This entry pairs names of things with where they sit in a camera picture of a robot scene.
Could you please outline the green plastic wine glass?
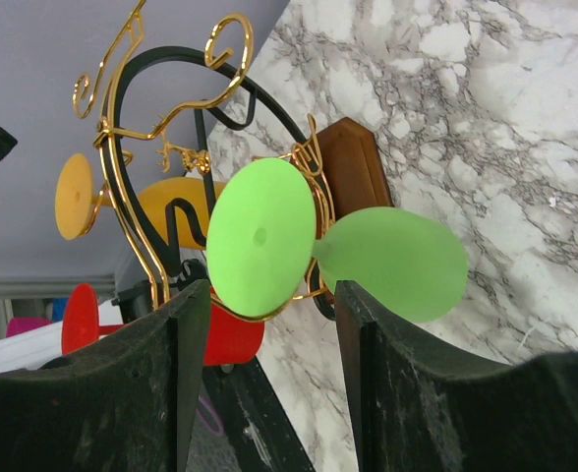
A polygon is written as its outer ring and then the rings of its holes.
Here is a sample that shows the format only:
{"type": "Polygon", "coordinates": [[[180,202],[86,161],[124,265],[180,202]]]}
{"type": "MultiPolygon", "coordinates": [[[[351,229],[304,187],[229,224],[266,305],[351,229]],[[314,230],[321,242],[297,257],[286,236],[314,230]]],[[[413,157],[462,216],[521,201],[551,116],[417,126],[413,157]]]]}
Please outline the green plastic wine glass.
{"type": "Polygon", "coordinates": [[[315,200],[296,167],[278,158],[246,165],[209,221],[206,262],[216,295],[246,319],[265,319],[294,296],[311,262],[330,292],[340,280],[355,281],[414,323],[447,314],[465,292],[466,251],[435,220],[372,206],[316,233],[315,200]]]}

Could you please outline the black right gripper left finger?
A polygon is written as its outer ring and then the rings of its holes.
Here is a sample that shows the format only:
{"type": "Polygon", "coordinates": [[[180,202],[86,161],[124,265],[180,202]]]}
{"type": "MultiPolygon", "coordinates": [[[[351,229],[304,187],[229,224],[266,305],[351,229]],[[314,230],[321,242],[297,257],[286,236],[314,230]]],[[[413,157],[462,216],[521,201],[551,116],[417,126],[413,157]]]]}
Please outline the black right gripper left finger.
{"type": "Polygon", "coordinates": [[[0,374],[0,471],[183,471],[211,315],[198,280],[38,370],[0,374]]]}

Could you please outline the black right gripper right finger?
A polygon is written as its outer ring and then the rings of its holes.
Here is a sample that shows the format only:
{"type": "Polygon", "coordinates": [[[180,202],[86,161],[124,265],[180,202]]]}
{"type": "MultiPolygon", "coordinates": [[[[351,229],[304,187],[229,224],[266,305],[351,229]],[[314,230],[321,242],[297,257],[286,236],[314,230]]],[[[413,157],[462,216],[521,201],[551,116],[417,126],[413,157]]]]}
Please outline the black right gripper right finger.
{"type": "Polygon", "coordinates": [[[578,471],[578,352],[509,366],[388,311],[353,281],[336,329],[363,471],[578,471]]]}

